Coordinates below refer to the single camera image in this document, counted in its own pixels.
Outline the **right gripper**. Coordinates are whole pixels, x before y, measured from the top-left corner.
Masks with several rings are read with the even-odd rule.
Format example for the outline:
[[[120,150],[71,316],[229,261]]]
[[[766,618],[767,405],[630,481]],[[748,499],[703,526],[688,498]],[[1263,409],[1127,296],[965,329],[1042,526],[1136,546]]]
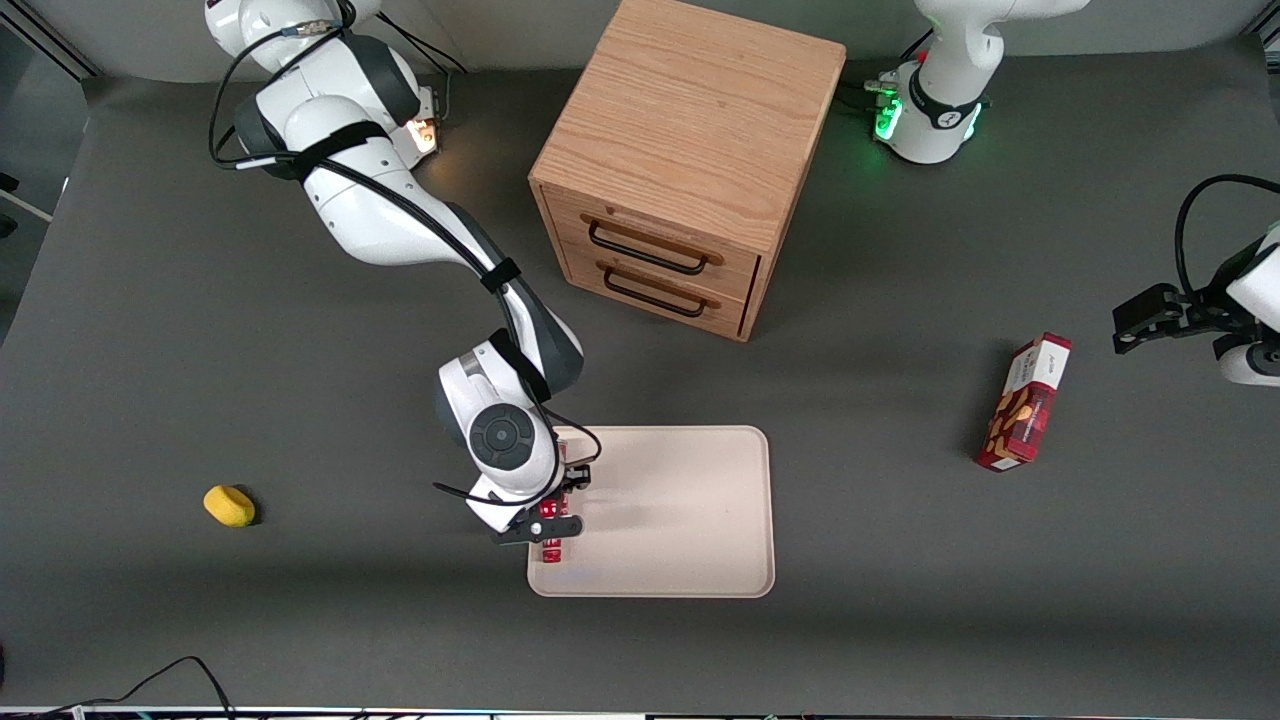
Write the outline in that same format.
[[[591,480],[589,462],[564,465],[562,493],[571,495],[586,489]],[[468,492],[468,509],[492,530],[502,533],[509,529],[524,510],[535,506],[547,492],[545,479],[512,486],[495,478],[479,478]]]

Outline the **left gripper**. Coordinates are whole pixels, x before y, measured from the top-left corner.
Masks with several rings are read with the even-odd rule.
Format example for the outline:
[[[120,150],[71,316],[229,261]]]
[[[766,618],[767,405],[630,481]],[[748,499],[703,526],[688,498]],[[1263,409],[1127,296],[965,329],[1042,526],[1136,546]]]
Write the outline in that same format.
[[[1158,327],[1162,323],[1167,333]],[[1169,336],[1228,334],[1229,319],[1198,291],[1187,295],[1174,284],[1152,284],[1114,309],[1114,352],[1125,355]]]

